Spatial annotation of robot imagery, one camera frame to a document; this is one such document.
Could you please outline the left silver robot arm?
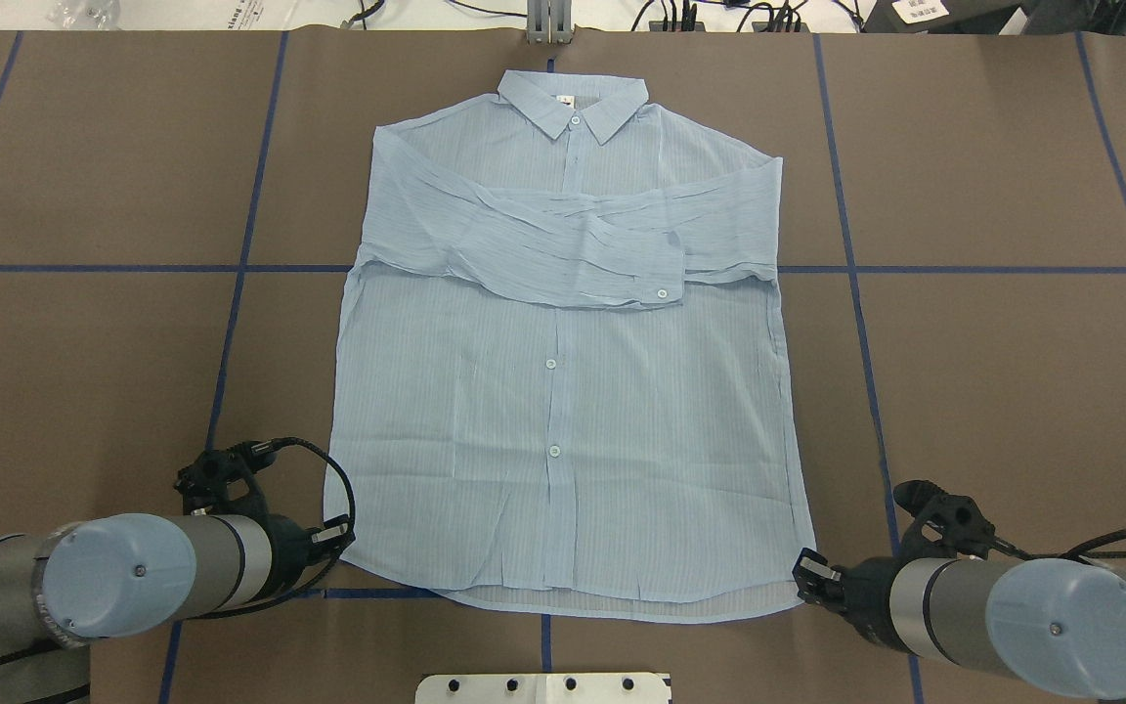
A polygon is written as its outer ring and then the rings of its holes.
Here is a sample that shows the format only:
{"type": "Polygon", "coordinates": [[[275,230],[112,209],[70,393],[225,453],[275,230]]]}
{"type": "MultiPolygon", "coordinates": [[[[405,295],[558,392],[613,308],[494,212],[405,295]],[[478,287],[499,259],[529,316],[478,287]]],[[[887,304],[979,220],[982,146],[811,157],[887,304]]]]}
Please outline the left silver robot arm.
{"type": "Polygon", "coordinates": [[[352,544],[352,517],[120,513],[0,536],[0,703],[86,703],[91,647],[180,621],[272,609],[352,544]]]}

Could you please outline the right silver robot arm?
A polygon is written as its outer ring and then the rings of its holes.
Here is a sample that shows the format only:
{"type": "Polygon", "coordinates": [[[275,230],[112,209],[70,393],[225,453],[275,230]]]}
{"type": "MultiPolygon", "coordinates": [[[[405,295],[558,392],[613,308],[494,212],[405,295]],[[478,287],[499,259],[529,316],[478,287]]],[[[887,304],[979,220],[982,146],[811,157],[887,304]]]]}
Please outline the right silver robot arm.
{"type": "Polygon", "coordinates": [[[1063,698],[1126,703],[1126,570],[1067,558],[868,558],[801,550],[799,598],[860,638],[915,658],[1018,679],[1063,698]]]}

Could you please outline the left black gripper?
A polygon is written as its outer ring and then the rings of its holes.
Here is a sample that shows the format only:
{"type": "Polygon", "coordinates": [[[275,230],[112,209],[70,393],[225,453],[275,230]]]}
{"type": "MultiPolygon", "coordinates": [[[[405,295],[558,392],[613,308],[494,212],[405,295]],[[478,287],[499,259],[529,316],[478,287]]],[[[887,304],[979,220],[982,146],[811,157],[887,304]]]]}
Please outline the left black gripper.
{"type": "Polygon", "coordinates": [[[277,596],[295,589],[305,569],[330,564],[352,544],[352,517],[328,518],[321,527],[304,529],[285,516],[269,516],[265,534],[272,550],[265,595],[277,596]]]}

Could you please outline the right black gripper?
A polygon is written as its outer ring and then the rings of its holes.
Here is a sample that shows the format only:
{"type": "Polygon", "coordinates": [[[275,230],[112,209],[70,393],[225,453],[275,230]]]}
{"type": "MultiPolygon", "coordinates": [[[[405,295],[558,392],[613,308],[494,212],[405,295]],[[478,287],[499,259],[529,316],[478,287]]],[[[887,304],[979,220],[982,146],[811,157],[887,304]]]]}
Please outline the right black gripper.
{"type": "Polygon", "coordinates": [[[826,556],[803,549],[792,576],[801,601],[841,616],[860,638],[877,647],[899,645],[890,598],[899,574],[893,556],[867,558],[857,565],[828,564],[826,556]]]}

